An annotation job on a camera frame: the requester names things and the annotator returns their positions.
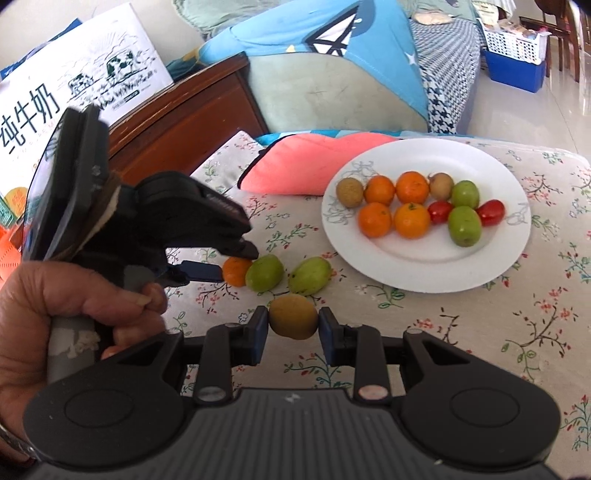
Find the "tangerine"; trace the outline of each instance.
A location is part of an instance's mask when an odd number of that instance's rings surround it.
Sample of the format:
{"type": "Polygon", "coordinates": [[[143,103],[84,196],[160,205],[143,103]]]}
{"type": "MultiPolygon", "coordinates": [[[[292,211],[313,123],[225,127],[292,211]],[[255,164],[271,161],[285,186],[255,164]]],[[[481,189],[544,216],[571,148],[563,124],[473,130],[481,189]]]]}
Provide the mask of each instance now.
{"type": "Polygon", "coordinates": [[[361,232],[368,238],[384,236],[392,228],[390,210],[383,203],[368,203],[359,211],[357,223],[361,232]]]}
{"type": "Polygon", "coordinates": [[[388,177],[384,177],[383,175],[378,175],[369,179],[369,182],[363,191],[363,196],[367,203],[378,202],[383,203],[385,206],[392,203],[395,194],[396,188],[394,187],[394,183],[392,183],[392,180],[388,177]]]}
{"type": "Polygon", "coordinates": [[[392,216],[394,228],[404,238],[420,238],[429,230],[431,217],[420,203],[405,203],[392,216]]]}
{"type": "Polygon", "coordinates": [[[424,203],[429,196],[429,183],[419,172],[407,171],[396,182],[401,203],[424,203]]]}
{"type": "Polygon", "coordinates": [[[251,265],[252,260],[230,257],[222,266],[222,277],[232,287],[244,287],[246,285],[246,272],[248,272],[251,265]]]}

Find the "pink cloth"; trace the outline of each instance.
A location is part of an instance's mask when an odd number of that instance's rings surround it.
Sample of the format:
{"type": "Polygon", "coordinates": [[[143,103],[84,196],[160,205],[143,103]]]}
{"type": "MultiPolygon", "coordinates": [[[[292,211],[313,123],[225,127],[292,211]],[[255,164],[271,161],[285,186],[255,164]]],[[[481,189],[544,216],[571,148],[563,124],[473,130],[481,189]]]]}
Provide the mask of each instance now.
{"type": "Polygon", "coordinates": [[[285,137],[267,149],[241,178],[239,188],[275,195],[324,195],[337,172],[357,155],[397,139],[361,132],[341,138],[319,134],[285,137]]]}

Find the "black and white checkered cloth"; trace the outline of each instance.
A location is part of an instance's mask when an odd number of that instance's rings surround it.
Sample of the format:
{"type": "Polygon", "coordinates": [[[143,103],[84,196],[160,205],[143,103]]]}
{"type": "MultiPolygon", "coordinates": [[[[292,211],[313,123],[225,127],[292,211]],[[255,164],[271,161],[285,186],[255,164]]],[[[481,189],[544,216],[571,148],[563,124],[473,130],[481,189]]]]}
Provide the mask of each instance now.
{"type": "Polygon", "coordinates": [[[480,69],[481,33],[463,18],[445,25],[409,22],[428,98],[429,131],[455,134],[480,69]]]}

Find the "blue bin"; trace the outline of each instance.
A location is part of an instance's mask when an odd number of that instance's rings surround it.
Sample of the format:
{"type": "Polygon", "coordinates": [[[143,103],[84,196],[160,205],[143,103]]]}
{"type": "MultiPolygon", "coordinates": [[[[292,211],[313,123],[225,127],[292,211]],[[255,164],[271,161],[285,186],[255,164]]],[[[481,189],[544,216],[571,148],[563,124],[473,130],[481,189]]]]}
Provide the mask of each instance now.
{"type": "Polygon", "coordinates": [[[501,82],[533,93],[542,88],[546,71],[545,61],[539,65],[534,65],[526,61],[510,59],[488,50],[484,51],[484,55],[488,65],[488,75],[495,82],[501,82]]]}

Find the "wooden headboard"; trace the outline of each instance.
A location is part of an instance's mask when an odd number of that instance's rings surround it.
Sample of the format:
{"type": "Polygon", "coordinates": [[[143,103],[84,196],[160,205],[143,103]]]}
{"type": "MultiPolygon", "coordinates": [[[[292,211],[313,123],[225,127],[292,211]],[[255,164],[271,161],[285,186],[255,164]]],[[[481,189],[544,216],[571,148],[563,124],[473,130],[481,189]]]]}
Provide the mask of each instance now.
{"type": "Polygon", "coordinates": [[[135,185],[164,170],[191,174],[233,134],[268,133],[243,53],[172,85],[111,127],[111,169],[135,185]]]}

